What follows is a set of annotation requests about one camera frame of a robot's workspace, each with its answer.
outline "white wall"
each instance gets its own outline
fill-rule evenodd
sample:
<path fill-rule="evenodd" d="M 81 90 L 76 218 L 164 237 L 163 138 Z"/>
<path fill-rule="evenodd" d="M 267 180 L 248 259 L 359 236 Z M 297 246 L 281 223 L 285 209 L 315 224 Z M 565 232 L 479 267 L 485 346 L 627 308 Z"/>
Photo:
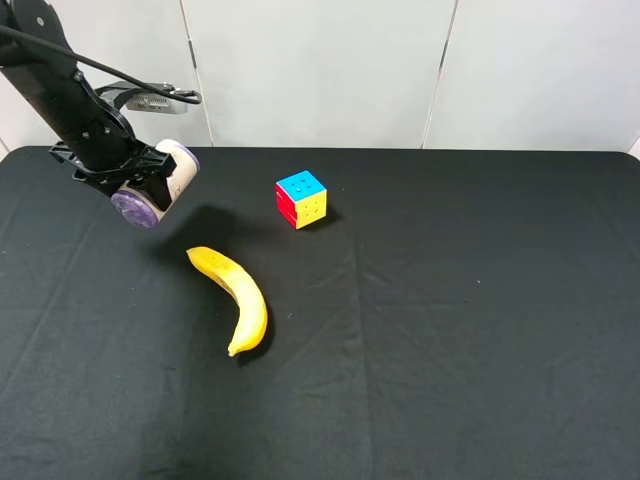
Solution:
<path fill-rule="evenodd" d="M 67 40 L 78 53 L 134 77 L 167 81 L 198 90 L 179 0 L 49 0 L 63 24 Z M 94 88 L 117 81 L 80 65 Z M 0 137 L 10 149 L 51 145 L 56 135 L 0 75 Z M 190 107 L 185 115 L 124 113 L 142 141 L 156 144 L 173 138 L 186 145 L 211 145 L 205 113 Z"/>
<path fill-rule="evenodd" d="M 5 143 L 3 142 L 2 138 L 0 138 L 0 160 L 2 160 L 4 157 L 6 157 L 7 153 L 9 153 L 9 149 L 7 148 Z"/>
<path fill-rule="evenodd" d="M 635 143 L 633 147 L 631 147 L 629 153 L 640 160 L 640 139 Z"/>
<path fill-rule="evenodd" d="M 214 143 L 419 148 L 453 0 L 183 0 Z"/>
<path fill-rule="evenodd" d="M 628 151 L 638 0 L 461 0 L 427 148 Z"/>
<path fill-rule="evenodd" d="M 125 110 L 151 144 L 629 151 L 640 136 L 638 0 L 459 0 L 441 75 L 455 0 L 182 0 L 188 29 L 180 0 L 49 1 L 79 53 L 202 91 L 184 116 Z M 0 99 L 10 149 L 56 140 L 2 76 Z"/>

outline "blue cube face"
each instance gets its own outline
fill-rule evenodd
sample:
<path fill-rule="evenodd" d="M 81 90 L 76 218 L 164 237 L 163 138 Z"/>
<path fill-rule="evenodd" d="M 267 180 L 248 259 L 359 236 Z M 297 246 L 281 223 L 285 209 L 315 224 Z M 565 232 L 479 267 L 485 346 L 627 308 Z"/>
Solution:
<path fill-rule="evenodd" d="M 287 192 L 287 195 L 289 195 L 294 202 L 299 202 L 325 190 L 324 186 L 316 177 L 311 175 L 309 170 L 282 179 L 278 182 L 278 185 Z"/>

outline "yellow cube face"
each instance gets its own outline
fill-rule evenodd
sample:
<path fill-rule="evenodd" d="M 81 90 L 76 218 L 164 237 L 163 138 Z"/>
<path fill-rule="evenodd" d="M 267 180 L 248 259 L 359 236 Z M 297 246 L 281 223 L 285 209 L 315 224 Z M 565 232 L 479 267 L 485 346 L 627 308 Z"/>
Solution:
<path fill-rule="evenodd" d="M 296 202 L 296 228 L 302 228 L 327 215 L 327 191 Z"/>

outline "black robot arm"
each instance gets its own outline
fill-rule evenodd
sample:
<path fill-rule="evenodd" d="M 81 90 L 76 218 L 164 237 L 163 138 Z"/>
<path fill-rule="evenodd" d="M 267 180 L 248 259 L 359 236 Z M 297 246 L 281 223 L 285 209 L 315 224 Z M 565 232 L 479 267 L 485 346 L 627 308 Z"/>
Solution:
<path fill-rule="evenodd" d="M 44 0 L 0 0 L 0 71 L 62 140 L 52 147 L 53 156 L 75 167 L 75 180 L 108 196 L 128 181 L 166 211 L 172 202 L 167 177 L 175 160 L 137 140 L 119 111 L 144 91 L 141 83 L 119 82 L 94 91 L 72 56 L 77 55 L 53 7 Z M 176 97 L 171 85 L 142 85 Z"/>

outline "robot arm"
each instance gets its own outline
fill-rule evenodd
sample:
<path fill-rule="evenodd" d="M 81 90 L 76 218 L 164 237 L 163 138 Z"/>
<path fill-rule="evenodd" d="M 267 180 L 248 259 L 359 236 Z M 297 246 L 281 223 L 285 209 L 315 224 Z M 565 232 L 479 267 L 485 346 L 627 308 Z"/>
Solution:
<path fill-rule="evenodd" d="M 195 176 L 197 160 L 178 144 L 152 148 L 137 140 L 119 110 L 149 89 L 193 104 L 199 95 L 168 84 L 141 88 L 129 82 L 94 91 L 73 56 L 56 12 L 44 0 L 0 0 L 0 72 L 62 140 L 50 152 L 75 167 L 75 180 L 111 197 L 132 223 L 153 226 Z M 198 100 L 187 99 L 194 96 Z M 154 218 L 141 220 L 139 209 Z"/>

